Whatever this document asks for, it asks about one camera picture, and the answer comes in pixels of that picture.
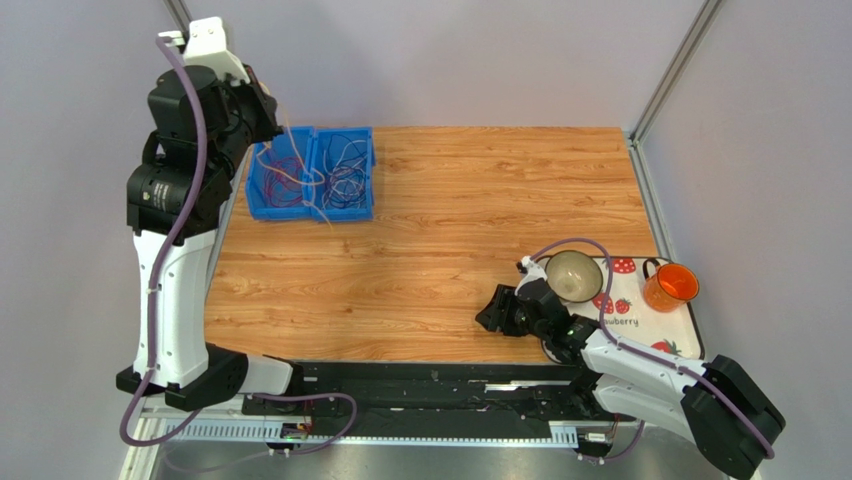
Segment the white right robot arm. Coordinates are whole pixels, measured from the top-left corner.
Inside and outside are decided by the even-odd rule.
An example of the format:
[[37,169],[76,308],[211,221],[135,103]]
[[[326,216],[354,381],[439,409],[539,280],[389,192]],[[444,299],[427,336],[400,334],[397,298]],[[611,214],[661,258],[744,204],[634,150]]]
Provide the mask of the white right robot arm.
[[543,280],[499,285],[475,320],[489,332],[536,337],[559,362],[582,369],[584,396],[690,441],[732,478],[751,478],[775,456],[786,420],[732,358],[689,359],[617,335],[570,312]]

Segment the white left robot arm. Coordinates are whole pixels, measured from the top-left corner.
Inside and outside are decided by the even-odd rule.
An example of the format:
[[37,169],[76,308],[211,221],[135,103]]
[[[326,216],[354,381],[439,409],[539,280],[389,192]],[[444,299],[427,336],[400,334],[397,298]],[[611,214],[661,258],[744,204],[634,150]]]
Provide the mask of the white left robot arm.
[[254,73],[243,80],[219,78],[205,66],[187,73],[200,99],[207,152],[197,155],[194,113],[178,75],[162,74],[148,96],[156,127],[127,182],[141,326],[134,362],[117,374],[116,386],[163,394],[169,406],[192,412],[239,394],[283,394],[294,366],[210,343],[204,326],[220,210],[244,156],[280,133],[276,100]]

